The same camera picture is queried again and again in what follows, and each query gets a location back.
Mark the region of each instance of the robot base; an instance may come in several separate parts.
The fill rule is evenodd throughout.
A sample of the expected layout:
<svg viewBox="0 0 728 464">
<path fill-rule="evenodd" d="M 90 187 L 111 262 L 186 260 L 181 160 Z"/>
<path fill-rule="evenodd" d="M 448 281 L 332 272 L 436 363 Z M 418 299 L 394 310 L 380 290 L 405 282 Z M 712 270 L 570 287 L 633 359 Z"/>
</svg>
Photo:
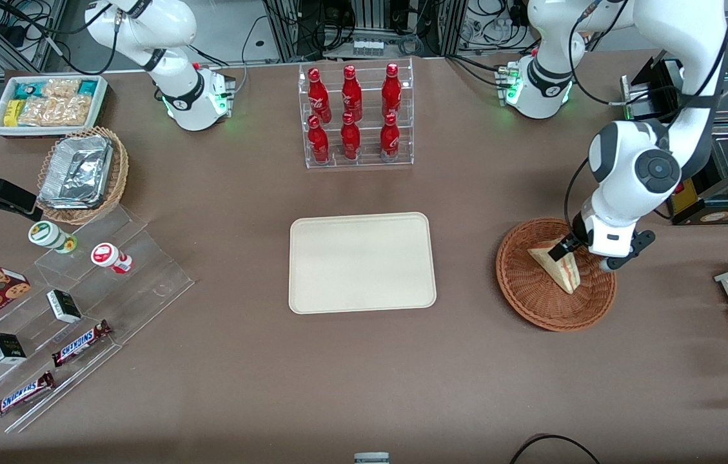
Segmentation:
<svg viewBox="0 0 728 464">
<path fill-rule="evenodd" d="M 506 68 L 496 71 L 496 84 L 505 86 L 498 89 L 498 101 L 502 106 L 516 108 L 526 117 L 546 119 L 556 114 L 570 98 L 573 82 L 568 83 L 564 94 L 544 97 L 540 89 L 529 82 L 527 77 L 527 66 L 532 60 L 532 56 L 525 56 L 520 61 L 511 61 Z"/>
<path fill-rule="evenodd" d="M 163 99 L 169 116 L 186 130 L 203 130 L 222 117 L 231 117 L 231 107 L 235 100 L 234 80 L 227 82 L 222 74 L 211 70 L 198 70 L 198 73 L 204 77 L 204 91 L 192 103 L 191 108 L 179 111 Z"/>
</svg>

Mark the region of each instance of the white box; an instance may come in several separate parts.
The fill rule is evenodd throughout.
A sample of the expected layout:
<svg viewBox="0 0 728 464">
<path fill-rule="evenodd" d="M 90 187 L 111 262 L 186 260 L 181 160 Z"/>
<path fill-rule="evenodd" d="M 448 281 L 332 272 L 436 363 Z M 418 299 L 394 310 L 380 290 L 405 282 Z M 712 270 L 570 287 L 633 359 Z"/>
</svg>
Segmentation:
<svg viewBox="0 0 728 464">
<path fill-rule="evenodd" d="M 86 124 L 83 126 L 51 126 L 51 127 L 31 127 L 3 126 L 3 117 L 5 108 L 8 106 L 9 100 L 12 99 L 17 88 L 17 84 L 28 82 L 40 82 L 47 79 L 80 79 L 83 81 L 97 81 L 95 94 L 92 96 L 92 105 L 89 107 L 89 115 L 86 117 Z M 57 74 L 48 76 L 24 76 L 11 77 L 5 83 L 2 97 L 0 97 L 0 135 L 3 137 L 44 137 L 48 135 L 66 135 L 78 130 L 90 129 L 95 126 L 101 106 L 103 106 L 103 98 L 108 87 L 106 80 L 101 76 L 84 76 L 83 74 Z"/>
</svg>

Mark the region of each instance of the small black box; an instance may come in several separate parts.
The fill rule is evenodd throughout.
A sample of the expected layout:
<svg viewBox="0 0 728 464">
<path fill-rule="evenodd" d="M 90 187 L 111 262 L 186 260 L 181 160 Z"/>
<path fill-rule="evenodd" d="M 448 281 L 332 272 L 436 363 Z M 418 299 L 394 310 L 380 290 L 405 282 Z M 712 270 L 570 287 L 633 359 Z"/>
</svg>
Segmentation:
<svg viewBox="0 0 728 464">
<path fill-rule="evenodd" d="M 83 317 L 72 296 L 65 293 L 65 291 L 54 289 L 46 293 L 46 297 L 48 297 L 48 305 L 54 311 L 54 317 L 58 320 L 74 324 L 75 322 L 79 322 L 80 318 Z"/>
<path fill-rule="evenodd" d="M 0 334 L 1 364 L 20 364 L 25 361 L 23 347 L 19 346 L 16 335 Z"/>
</svg>

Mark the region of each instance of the snickers bar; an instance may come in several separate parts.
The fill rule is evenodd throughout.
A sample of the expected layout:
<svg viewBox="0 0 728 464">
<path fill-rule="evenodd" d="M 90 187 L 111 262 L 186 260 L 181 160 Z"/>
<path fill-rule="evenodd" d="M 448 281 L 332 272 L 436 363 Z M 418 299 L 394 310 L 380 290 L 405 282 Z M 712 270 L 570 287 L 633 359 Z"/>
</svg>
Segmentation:
<svg viewBox="0 0 728 464">
<path fill-rule="evenodd" d="M 0 401 L 0 417 L 9 411 L 9 409 L 15 407 L 19 403 L 28 401 L 32 396 L 46 389 L 54 389 L 54 377 L 52 373 L 46 371 L 42 377 L 36 379 L 25 387 L 15 391 L 11 396 L 7 396 Z"/>
<path fill-rule="evenodd" d="M 63 366 L 66 361 L 82 353 L 83 350 L 87 349 L 87 347 L 89 346 L 92 346 L 92 344 L 100 340 L 101 337 L 108 334 L 109 332 L 111 332 L 111 328 L 108 326 L 108 323 L 106 323 L 105 319 L 101 320 L 101 323 L 93 326 L 92 330 L 89 330 L 88 332 L 86 332 L 86 334 L 81 335 L 81 337 L 77 340 L 67 344 L 64 349 L 52 354 L 52 358 L 54 359 L 54 366 Z"/>
</svg>

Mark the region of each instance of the yogurt bottle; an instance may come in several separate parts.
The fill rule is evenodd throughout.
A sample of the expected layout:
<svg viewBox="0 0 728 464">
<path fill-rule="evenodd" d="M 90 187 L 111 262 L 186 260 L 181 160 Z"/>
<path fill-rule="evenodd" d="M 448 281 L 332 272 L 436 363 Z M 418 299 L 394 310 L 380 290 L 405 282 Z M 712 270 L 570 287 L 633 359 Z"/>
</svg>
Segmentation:
<svg viewBox="0 0 728 464">
<path fill-rule="evenodd" d="M 28 241 L 58 253 L 71 253 L 77 247 L 77 237 L 63 232 L 57 224 L 49 220 L 34 223 L 28 230 Z"/>
<path fill-rule="evenodd" d="M 118 274 L 125 274 L 132 269 L 132 257 L 109 243 L 99 244 L 92 250 L 92 262 L 99 267 L 108 267 Z"/>
</svg>

